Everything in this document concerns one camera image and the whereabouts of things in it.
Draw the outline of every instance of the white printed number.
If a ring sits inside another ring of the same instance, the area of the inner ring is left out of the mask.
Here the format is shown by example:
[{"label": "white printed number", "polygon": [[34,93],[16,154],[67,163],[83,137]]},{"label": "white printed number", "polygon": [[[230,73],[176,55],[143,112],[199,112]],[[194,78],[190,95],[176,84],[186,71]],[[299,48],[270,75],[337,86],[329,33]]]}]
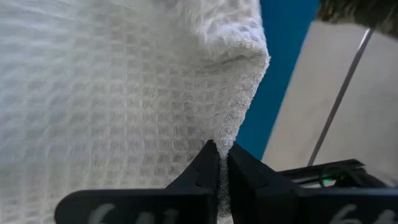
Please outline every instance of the white printed number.
[{"label": "white printed number", "polygon": [[[103,219],[115,206],[107,203],[100,205],[98,208],[93,210],[88,217],[88,224],[106,224],[103,223]],[[168,209],[164,212],[165,218],[163,224],[174,224],[177,221],[178,211],[174,209]],[[151,212],[141,212],[135,224],[155,224],[155,215]]]},{"label": "white printed number", "polygon": [[[338,211],[329,224],[362,224],[358,219],[345,218],[350,212],[356,210],[356,205],[350,204],[344,206]],[[395,213],[392,210],[384,210],[373,224],[398,224],[394,221]]]}]

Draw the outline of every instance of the blue background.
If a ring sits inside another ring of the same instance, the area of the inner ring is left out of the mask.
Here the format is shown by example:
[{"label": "blue background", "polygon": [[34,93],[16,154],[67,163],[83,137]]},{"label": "blue background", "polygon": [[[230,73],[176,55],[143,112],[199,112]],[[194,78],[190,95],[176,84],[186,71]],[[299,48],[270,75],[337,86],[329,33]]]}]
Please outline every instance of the blue background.
[{"label": "blue background", "polygon": [[262,0],[270,66],[259,85],[236,142],[257,159],[264,154],[318,0]]}]

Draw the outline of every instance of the green light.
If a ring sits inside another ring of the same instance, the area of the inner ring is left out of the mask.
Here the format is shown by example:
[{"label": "green light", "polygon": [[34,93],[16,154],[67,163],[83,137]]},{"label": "green light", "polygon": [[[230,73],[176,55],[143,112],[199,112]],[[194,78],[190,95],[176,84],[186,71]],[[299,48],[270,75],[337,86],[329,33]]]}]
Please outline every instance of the green light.
[{"label": "green light", "polygon": [[323,180],[324,184],[328,184],[328,183],[331,183],[331,182],[333,182],[333,179],[324,179]]}]

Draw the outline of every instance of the waffle fabric texture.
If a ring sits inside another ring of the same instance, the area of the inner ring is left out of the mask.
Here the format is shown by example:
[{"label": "waffle fabric texture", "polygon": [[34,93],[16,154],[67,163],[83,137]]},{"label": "waffle fabric texture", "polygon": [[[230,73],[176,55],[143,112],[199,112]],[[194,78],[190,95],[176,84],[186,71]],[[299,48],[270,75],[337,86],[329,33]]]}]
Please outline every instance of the waffle fabric texture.
[{"label": "waffle fabric texture", "polygon": [[162,188],[226,156],[269,64],[258,0],[0,1],[1,223],[81,189]]}]

